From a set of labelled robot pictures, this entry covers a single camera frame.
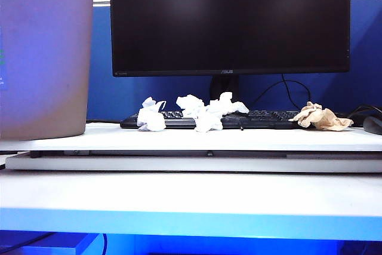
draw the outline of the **white shelf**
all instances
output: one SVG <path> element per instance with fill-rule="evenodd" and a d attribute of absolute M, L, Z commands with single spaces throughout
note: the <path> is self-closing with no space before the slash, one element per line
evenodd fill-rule
<path fill-rule="evenodd" d="M 382 136 L 348 128 L 317 130 L 164 130 L 121 129 L 118 124 L 88 124 L 85 134 L 48 140 L 0 141 L 0 150 L 316 150 L 382 151 Z"/>

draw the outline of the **monitor stand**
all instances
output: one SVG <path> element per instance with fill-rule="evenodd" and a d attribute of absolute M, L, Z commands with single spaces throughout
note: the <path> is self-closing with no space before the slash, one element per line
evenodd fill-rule
<path fill-rule="evenodd" d="M 232 102 L 240 101 L 239 75 L 216 75 L 210 83 L 210 99 L 219 99 L 223 92 L 232 92 Z"/>

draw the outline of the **black monitor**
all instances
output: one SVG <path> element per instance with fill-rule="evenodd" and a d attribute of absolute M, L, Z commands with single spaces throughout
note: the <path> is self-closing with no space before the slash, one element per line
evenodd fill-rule
<path fill-rule="evenodd" d="M 349 70 L 350 0 L 111 0 L 114 76 Z"/>

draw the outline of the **computer mouse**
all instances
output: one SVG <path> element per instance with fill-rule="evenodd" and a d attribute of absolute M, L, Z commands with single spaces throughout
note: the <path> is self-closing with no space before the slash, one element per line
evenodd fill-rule
<path fill-rule="evenodd" d="M 382 135 L 382 117 L 367 116 L 363 121 L 363 129 L 368 133 Z"/>

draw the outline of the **black keyboard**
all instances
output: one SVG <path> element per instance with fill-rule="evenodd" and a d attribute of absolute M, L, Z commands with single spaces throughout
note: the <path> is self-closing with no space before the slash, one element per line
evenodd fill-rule
<path fill-rule="evenodd" d="M 183 118 L 181 111 L 161 112 L 165 118 L 167 128 L 188 129 L 195 128 L 193 118 Z M 223 116 L 221 123 L 224 129 L 248 129 L 248 128 L 271 128 L 278 130 L 289 130 L 292 128 L 300 128 L 297 122 L 289 122 L 288 119 L 298 114 L 297 111 L 275 111 L 267 110 L 251 110 L 246 113 L 231 113 Z M 129 116 L 121 122 L 121 128 L 138 128 L 138 114 Z"/>

